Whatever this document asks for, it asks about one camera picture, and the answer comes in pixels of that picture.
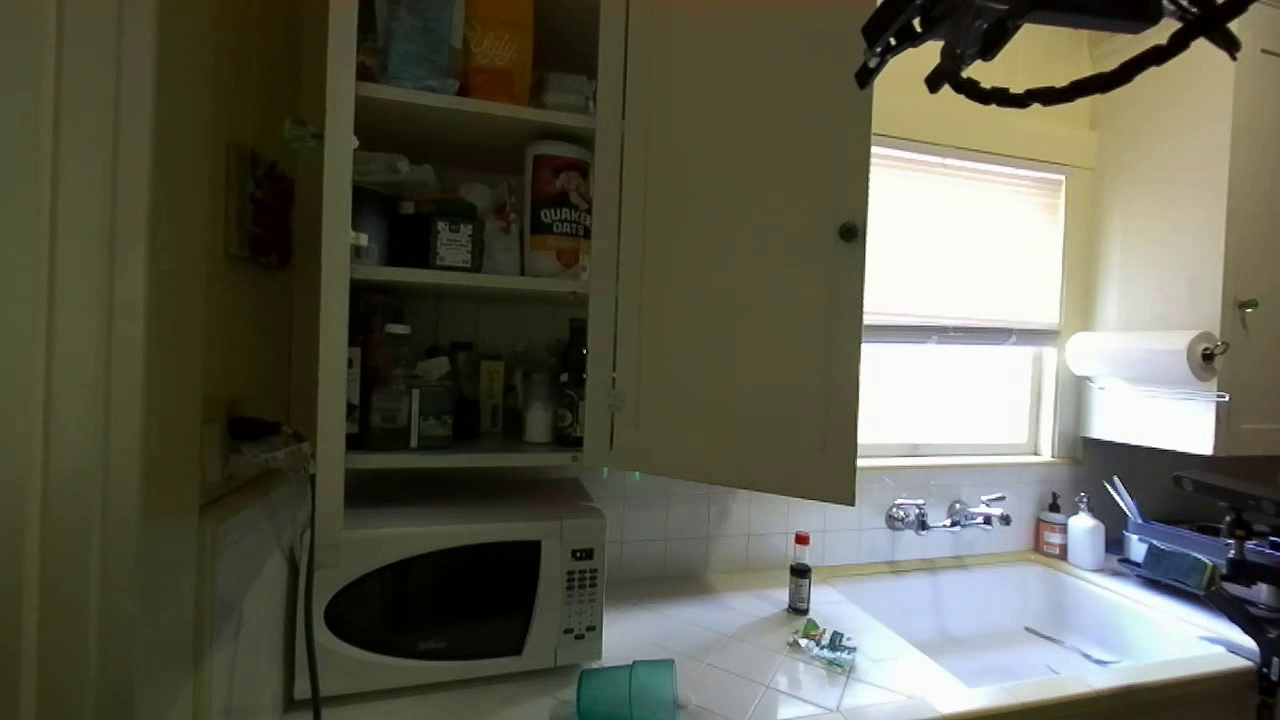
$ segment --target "microwave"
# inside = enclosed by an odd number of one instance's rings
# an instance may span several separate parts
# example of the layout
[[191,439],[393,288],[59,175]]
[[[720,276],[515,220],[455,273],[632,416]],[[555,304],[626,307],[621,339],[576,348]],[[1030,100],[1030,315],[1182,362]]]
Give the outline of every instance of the microwave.
[[298,572],[298,700],[303,622],[321,696],[599,658],[603,516],[576,478],[357,484],[312,582]]

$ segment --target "cabinet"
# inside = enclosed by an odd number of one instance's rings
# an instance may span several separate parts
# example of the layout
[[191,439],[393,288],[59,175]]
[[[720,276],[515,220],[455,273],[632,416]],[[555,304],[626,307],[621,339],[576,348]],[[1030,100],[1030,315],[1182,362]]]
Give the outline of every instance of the cabinet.
[[[349,484],[366,476],[393,478],[433,478],[433,470],[555,470],[574,476],[585,467],[585,444],[528,444],[521,432],[521,401],[513,401],[513,376],[531,382],[541,372],[555,372],[555,342],[568,339],[568,326],[588,326],[588,342],[610,339],[610,310],[596,296],[610,284],[610,273],[564,273],[564,276],[528,276],[528,273],[472,273],[440,268],[433,258],[401,258],[367,250],[378,237],[359,220],[366,201],[389,210],[401,201],[419,201],[430,207],[464,207],[464,185],[484,185],[492,196],[513,186],[513,207],[524,220],[524,150],[536,140],[559,140],[594,150],[596,167],[615,167],[615,87],[621,87],[621,4],[596,0],[536,0],[531,4],[531,67],[574,73],[596,83],[594,105],[585,108],[544,108],[531,91],[531,105],[482,100],[482,94],[445,94],[405,83],[389,83],[382,73],[359,73],[357,52],[367,38],[367,14],[378,4],[332,0],[325,14],[325,157],[321,157],[321,248],[303,268],[318,276],[318,516],[321,532],[332,534],[343,528]],[[407,163],[433,167],[430,180],[395,180],[367,186],[366,163],[357,150],[395,150]],[[614,262],[614,170],[594,170],[594,262]],[[495,393],[510,401],[504,416],[515,416],[499,428],[437,436],[430,444],[407,439],[373,439],[366,436],[359,416],[367,416],[367,362],[384,348],[367,348],[366,337],[378,326],[407,326],[407,355],[449,355],[449,348],[470,353],[470,361],[504,361]],[[585,387],[596,387],[603,369],[588,362]]]
[[[325,242],[318,256],[321,532],[343,489],[395,470],[659,470],[853,505],[871,100],[853,83],[869,0],[544,0],[544,46],[596,74],[596,111],[354,79],[357,0],[329,4]],[[585,278],[366,268],[354,135],[513,170],[536,135],[594,143]],[[366,451],[343,444],[349,323],[367,288],[440,339],[547,339],[588,318],[585,449]]]
[[1098,326],[1214,326],[1228,339],[1215,387],[1089,382],[1084,436],[1280,451],[1280,12],[1262,4],[1235,33],[1235,62],[1195,42],[1098,105]]
[[629,7],[614,467],[853,505],[869,7]]

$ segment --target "paper towel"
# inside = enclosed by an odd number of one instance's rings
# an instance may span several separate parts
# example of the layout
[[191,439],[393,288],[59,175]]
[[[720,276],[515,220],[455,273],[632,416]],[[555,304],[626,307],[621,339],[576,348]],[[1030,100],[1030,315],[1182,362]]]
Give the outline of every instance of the paper towel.
[[1068,369],[1099,379],[1209,382],[1215,362],[1222,339],[1214,333],[1076,333],[1068,339]]

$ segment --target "white countertop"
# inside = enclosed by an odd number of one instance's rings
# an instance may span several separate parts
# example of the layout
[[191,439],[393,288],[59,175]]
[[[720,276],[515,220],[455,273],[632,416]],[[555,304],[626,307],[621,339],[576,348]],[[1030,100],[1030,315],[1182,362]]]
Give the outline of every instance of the white countertop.
[[[989,558],[944,558],[944,562],[1002,562],[1040,554],[989,554]],[[820,566],[814,616],[853,635],[857,667],[840,673],[788,647],[795,616],[783,611],[783,577],[716,577],[716,578],[647,578],[626,582],[610,596],[603,657],[599,664],[629,658],[677,658],[680,720],[850,720],[850,716],[965,716],[1030,704],[1063,704],[1082,696],[1106,696],[1116,689],[1178,689],[1185,679],[1228,679],[1231,689],[1252,685],[1252,667],[1228,651],[1185,664],[1116,667],[1106,679],[1033,679],[1007,689],[965,689],[939,664],[921,657],[882,621],[859,611],[845,578],[914,572],[921,562],[865,562],[865,566]],[[1126,577],[1084,572],[1116,593],[1144,593]],[[1201,635],[1241,631],[1191,602],[1144,593],[1147,608],[1195,628]],[[395,692],[378,700],[329,704],[329,720],[419,720],[470,716],[470,720],[574,720],[576,667],[531,673],[449,689]]]

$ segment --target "sink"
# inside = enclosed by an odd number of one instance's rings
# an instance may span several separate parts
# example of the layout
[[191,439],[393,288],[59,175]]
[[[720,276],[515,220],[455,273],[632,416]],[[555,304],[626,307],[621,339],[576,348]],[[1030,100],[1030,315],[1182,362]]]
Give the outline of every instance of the sink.
[[869,577],[845,596],[967,689],[1226,657],[1140,596],[1033,558]]

